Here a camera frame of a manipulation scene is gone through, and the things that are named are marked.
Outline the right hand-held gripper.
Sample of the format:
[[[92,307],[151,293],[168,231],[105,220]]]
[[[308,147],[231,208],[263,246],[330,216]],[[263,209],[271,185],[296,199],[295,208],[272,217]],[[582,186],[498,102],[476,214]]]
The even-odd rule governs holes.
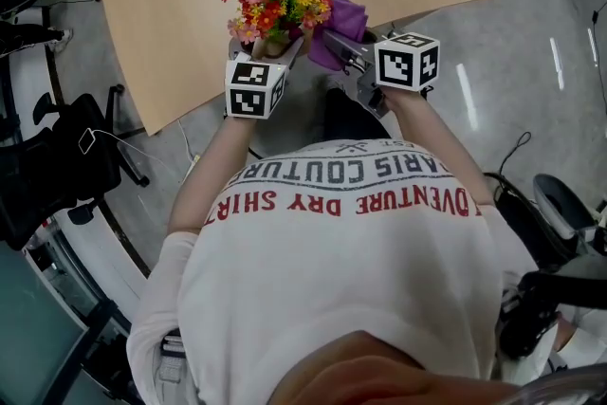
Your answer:
[[[327,30],[323,41],[346,67],[358,71],[358,101],[378,119],[388,112],[383,87],[425,94],[439,77],[440,42],[423,34],[387,37],[367,30],[357,42]]]

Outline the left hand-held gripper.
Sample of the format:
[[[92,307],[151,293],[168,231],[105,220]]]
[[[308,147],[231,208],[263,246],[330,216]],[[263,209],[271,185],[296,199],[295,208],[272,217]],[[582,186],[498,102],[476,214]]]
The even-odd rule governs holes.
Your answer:
[[[227,115],[267,120],[285,93],[287,76],[303,44],[300,37],[278,58],[254,59],[232,38],[225,70]]]

